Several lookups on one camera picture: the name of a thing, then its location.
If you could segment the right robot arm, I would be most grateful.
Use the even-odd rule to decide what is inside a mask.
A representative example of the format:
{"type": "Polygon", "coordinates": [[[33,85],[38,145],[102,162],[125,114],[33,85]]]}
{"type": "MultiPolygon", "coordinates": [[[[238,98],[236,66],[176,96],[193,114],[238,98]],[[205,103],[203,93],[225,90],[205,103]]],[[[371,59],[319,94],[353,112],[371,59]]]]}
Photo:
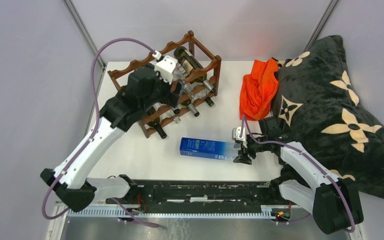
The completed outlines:
{"type": "Polygon", "coordinates": [[[353,233],[364,220],[357,184],[328,170],[288,132],[283,132],[274,116],[259,122],[261,133],[253,134],[246,117],[232,129],[238,149],[235,163],[252,164],[258,153],[275,154],[284,169],[270,182],[269,199],[275,204],[288,200],[306,210],[326,235],[340,230],[353,233]]]}

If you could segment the blue square glass bottle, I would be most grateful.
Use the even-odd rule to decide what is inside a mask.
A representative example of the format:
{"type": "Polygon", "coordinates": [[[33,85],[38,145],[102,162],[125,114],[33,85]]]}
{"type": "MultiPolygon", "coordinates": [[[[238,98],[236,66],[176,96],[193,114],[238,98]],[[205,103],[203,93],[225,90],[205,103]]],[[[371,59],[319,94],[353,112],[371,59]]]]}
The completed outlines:
{"type": "Polygon", "coordinates": [[[232,162],[239,154],[240,145],[233,142],[182,137],[179,153],[182,156],[232,162]]]}

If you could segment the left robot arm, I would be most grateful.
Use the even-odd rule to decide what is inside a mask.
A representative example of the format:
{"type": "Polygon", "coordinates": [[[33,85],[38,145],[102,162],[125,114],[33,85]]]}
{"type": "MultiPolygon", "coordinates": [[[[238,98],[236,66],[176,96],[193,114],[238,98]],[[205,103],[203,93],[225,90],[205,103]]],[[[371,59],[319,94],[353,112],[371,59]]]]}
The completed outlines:
{"type": "Polygon", "coordinates": [[[128,75],[127,84],[109,98],[98,113],[90,133],[54,169],[45,168],[40,177],[67,207],[80,212],[94,201],[119,198],[133,203],[137,190],[127,176],[90,178],[89,173],[104,153],[154,104],[175,107],[183,83],[176,64],[161,67],[150,63],[128,75]]]}

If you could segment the dark green wine bottle labelled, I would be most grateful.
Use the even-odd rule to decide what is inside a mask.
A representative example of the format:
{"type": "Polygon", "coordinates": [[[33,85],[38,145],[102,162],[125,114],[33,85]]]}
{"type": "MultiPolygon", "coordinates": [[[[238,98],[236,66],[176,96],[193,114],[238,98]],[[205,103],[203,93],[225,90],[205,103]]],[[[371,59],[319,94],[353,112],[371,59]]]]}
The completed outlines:
{"type": "MultiPolygon", "coordinates": [[[[149,110],[146,111],[146,114],[148,116],[151,116],[153,114],[156,113],[156,110],[154,107],[151,107],[149,110]]],[[[153,120],[150,120],[147,125],[151,128],[154,128],[156,130],[156,132],[159,134],[160,138],[161,139],[165,139],[167,138],[167,134],[166,132],[163,130],[162,126],[161,126],[161,118],[159,116],[157,116],[156,118],[154,118],[153,120]]]]}

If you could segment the clear square bottle black cap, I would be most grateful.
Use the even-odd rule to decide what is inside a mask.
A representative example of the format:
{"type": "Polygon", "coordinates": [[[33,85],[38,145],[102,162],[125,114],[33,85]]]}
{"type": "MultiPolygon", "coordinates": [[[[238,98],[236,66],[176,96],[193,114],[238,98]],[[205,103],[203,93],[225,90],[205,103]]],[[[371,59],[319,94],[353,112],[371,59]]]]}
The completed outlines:
{"type": "Polygon", "coordinates": [[[214,102],[206,97],[208,94],[212,94],[215,92],[215,87],[209,82],[207,78],[207,74],[203,74],[202,76],[194,79],[189,83],[184,83],[182,88],[182,94],[186,95],[187,98],[183,101],[180,101],[180,105],[188,107],[188,105],[192,104],[193,101],[197,99],[204,99],[207,104],[212,107],[214,102]],[[197,93],[193,93],[193,89],[196,86],[204,86],[204,89],[197,93]]]}

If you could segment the tall clear glass bottle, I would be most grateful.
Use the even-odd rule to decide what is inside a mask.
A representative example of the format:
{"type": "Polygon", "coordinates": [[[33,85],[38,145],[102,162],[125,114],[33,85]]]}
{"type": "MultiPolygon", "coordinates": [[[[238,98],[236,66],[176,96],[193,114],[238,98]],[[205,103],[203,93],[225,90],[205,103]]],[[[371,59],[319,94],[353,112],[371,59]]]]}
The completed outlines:
{"type": "Polygon", "coordinates": [[[181,119],[179,116],[172,110],[169,110],[165,113],[171,120],[173,120],[176,124],[179,124],[181,122],[181,119]]]}

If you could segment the dark wine bottle brown label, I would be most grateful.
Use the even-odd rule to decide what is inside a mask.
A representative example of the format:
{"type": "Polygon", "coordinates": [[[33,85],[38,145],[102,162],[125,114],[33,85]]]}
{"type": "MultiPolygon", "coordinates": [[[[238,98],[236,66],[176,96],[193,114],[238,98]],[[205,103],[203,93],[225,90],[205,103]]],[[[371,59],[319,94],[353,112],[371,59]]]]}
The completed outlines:
{"type": "MultiPolygon", "coordinates": [[[[194,55],[184,46],[179,46],[174,50],[174,57],[179,61],[183,69],[190,75],[193,70],[202,69],[203,66],[198,62],[194,55]]],[[[214,94],[216,88],[210,83],[207,74],[197,77],[195,82],[202,83],[206,89],[214,94]]]]}

